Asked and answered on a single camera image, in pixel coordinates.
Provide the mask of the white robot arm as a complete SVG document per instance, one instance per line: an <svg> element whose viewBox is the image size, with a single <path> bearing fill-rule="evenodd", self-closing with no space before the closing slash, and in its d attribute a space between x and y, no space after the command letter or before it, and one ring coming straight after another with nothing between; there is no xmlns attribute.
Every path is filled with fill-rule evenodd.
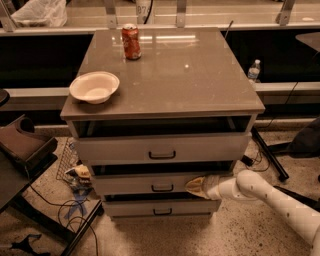
<svg viewBox="0 0 320 256"><path fill-rule="evenodd" d="M260 200L311 246L310 256L320 256L320 213L273 187L256 172L245 169L236 176L200 176L188 181L185 189L208 200Z"/></svg>

